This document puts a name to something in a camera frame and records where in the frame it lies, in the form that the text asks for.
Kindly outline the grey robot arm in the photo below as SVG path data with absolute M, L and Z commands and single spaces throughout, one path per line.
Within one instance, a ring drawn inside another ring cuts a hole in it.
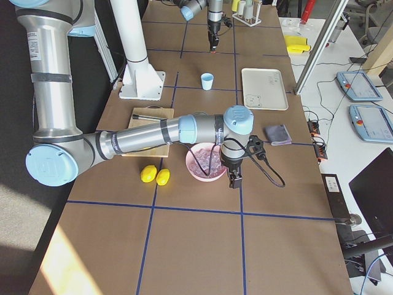
M 25 163 L 29 174 L 46 186 L 62 186 L 94 165 L 132 152 L 180 143 L 220 147 L 230 187 L 241 184 L 239 168 L 249 151 L 254 116 L 235 105 L 224 114 L 190 114 L 152 124 L 84 134 L 76 126 L 69 36 L 95 33 L 93 1 L 15 1 L 25 27 L 39 128 Z
M 181 14 L 186 21 L 193 19 L 198 13 L 207 11 L 209 51 L 216 52 L 219 45 L 219 31 L 223 18 L 223 1 L 220 0 L 173 0 L 173 4 L 180 8 Z

